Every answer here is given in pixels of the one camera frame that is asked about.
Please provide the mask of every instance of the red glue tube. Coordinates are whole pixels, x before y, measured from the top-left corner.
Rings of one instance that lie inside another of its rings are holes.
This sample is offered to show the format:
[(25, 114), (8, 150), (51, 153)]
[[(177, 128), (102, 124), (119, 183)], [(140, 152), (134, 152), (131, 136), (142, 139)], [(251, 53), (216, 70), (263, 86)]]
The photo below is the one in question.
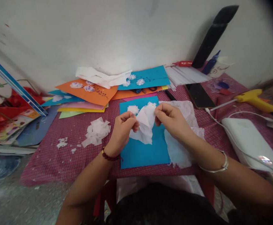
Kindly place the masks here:
[(192, 66), (193, 61), (178, 61), (178, 62), (173, 62), (173, 64), (180, 66), (180, 67), (190, 67)]

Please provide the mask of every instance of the blue paper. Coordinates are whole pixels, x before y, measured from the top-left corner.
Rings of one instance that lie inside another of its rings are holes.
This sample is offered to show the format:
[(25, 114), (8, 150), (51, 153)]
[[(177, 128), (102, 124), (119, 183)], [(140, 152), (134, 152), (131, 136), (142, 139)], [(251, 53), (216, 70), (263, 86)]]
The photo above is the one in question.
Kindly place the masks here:
[[(126, 112), (130, 105), (136, 105), (141, 110), (148, 102), (156, 103), (156, 105), (158, 105), (158, 97), (140, 98), (120, 103), (120, 113)], [(165, 127), (163, 125), (157, 127), (154, 124), (152, 129), (152, 145), (143, 144), (139, 140), (129, 138), (128, 144), (121, 152), (121, 157), (123, 159), (123, 161), (121, 161), (121, 169), (169, 164), (171, 160), (168, 154), (167, 143), (164, 139), (164, 130)]]
[(42, 104), (41, 106), (51, 106), (51, 105), (58, 105), (58, 104), (62, 104), (62, 103), (68, 103), (68, 102), (85, 102), (84, 99), (73, 96), (71, 98), (63, 98), (60, 101), (57, 102), (53, 102), (53, 99), (50, 99), (49, 101), (45, 102), (44, 104)]
[[(128, 87), (119, 85), (118, 90), (150, 88), (170, 84), (170, 80), (168, 78), (167, 72), (164, 69), (164, 66), (132, 72), (131, 75), (133, 74), (136, 76), (136, 78), (134, 80), (130, 80), (130, 85)], [(137, 85), (136, 82), (139, 79), (144, 79), (145, 83), (143, 85)]]
[(57, 109), (58, 106), (51, 106), (47, 109), (48, 115), (46, 117), (38, 117), (36, 120), (29, 123), (18, 136), (18, 145), (29, 146), (39, 144), (55, 119)]
[(62, 90), (54, 90), (54, 91), (50, 91), (50, 92), (48, 92), (48, 93), (54, 94), (54, 95), (61, 95), (61, 96), (65, 96), (65, 95), (74, 96), (74, 95), (69, 94), (69, 93), (66, 93), (66, 92), (64, 92), (64, 91), (62, 91)]

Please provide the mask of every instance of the blue ruler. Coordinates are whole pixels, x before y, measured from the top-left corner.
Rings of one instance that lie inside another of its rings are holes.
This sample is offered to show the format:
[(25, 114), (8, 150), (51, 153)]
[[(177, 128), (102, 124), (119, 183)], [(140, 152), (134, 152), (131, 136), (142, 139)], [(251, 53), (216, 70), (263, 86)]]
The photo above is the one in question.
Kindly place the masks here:
[(37, 101), (0, 65), (0, 77), (11, 86), (28, 104), (41, 116), (47, 116), (48, 113), (38, 104)]

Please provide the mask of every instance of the white power bank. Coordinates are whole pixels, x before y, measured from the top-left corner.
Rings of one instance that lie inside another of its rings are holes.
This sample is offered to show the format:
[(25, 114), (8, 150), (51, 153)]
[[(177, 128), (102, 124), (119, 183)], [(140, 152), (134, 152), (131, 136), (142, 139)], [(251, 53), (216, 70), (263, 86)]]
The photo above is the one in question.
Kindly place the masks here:
[[(232, 138), (231, 135), (225, 130), (242, 164), (252, 169), (273, 172), (273, 170), (263, 165), (267, 164), (273, 168), (273, 150), (250, 120), (224, 118), (222, 119), (222, 124), (233, 136)], [(241, 152), (234, 141), (243, 152), (260, 160), (261, 163)]]

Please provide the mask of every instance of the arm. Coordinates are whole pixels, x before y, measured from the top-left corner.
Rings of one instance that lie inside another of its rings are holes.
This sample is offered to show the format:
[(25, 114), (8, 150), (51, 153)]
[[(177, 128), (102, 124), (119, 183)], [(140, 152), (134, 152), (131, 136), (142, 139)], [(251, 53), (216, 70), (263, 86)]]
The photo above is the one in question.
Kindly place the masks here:
[[(224, 155), (198, 137), (176, 107), (162, 103), (156, 110), (156, 125), (161, 123), (204, 169), (219, 170), (225, 162)], [(273, 186), (257, 173), (228, 157), (227, 170), (206, 174), (215, 185), (238, 207), (253, 210), (259, 215), (273, 214)]]
[[(118, 156), (128, 143), (130, 130), (139, 128), (135, 115), (126, 112), (115, 120), (113, 133), (104, 152), (110, 157)], [(93, 213), (94, 200), (104, 186), (114, 162), (106, 160), (100, 152), (79, 174), (60, 209), (57, 225), (80, 224)]]

